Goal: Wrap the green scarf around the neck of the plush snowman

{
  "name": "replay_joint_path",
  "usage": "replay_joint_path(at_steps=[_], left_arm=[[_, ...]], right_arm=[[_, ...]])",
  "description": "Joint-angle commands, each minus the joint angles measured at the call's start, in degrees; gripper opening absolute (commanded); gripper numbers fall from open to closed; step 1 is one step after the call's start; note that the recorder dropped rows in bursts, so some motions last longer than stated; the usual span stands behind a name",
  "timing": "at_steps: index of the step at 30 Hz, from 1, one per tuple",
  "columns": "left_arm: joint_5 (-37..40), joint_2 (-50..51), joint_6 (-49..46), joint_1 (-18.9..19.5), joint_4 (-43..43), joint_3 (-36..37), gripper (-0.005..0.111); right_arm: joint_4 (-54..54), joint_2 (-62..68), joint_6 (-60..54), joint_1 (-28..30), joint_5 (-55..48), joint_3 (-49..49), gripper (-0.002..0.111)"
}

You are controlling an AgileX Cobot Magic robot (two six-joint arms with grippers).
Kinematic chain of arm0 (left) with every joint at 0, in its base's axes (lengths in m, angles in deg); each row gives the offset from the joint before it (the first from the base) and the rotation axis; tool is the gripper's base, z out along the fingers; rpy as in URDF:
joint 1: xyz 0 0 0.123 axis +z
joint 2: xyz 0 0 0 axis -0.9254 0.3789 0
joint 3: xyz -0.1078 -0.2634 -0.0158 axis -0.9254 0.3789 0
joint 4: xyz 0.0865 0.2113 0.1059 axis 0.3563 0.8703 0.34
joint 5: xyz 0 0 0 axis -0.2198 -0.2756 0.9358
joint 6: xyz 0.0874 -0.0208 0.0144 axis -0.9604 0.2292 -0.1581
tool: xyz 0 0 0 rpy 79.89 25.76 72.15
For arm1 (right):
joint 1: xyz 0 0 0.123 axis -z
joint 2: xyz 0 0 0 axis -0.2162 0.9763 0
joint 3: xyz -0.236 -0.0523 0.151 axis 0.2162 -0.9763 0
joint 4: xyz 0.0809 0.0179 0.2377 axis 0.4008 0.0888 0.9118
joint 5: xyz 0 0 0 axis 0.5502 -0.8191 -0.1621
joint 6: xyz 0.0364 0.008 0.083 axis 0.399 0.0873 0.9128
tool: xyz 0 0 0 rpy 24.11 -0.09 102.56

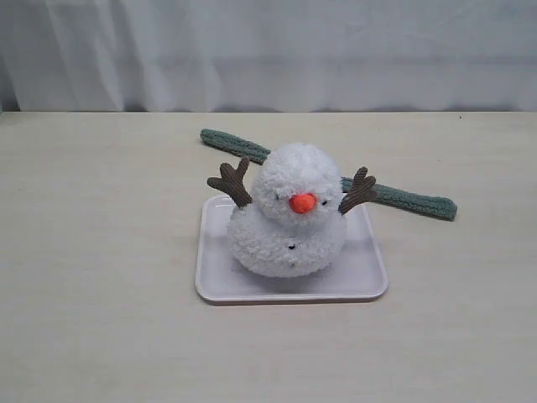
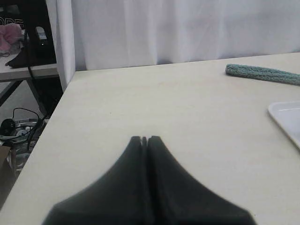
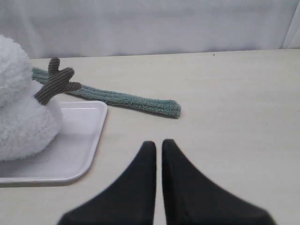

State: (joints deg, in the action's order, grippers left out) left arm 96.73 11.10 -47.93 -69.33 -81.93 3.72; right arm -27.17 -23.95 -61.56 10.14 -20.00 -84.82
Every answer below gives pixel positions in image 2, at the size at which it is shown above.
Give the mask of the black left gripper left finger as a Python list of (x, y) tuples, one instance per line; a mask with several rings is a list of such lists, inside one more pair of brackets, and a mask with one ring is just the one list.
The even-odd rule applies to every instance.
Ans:
[(45, 225), (148, 225), (150, 193), (146, 138), (131, 137), (115, 164), (96, 182), (53, 206)]

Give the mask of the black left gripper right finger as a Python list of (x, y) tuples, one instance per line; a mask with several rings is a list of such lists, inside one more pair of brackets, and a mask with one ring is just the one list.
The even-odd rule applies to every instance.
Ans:
[(157, 225), (254, 225), (244, 208), (190, 175), (159, 136), (147, 145), (148, 182)]

